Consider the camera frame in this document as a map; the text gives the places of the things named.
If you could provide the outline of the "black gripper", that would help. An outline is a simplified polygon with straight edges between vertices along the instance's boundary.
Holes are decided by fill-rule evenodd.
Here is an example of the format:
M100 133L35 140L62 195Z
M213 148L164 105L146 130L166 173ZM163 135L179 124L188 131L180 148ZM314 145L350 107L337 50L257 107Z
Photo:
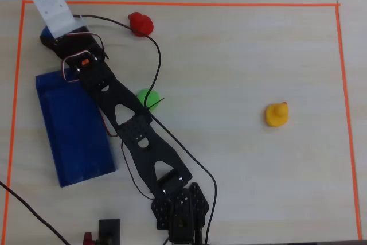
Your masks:
M54 52L71 69L108 68L108 56L101 37L88 28L81 27L59 38L52 35L40 35L43 46Z

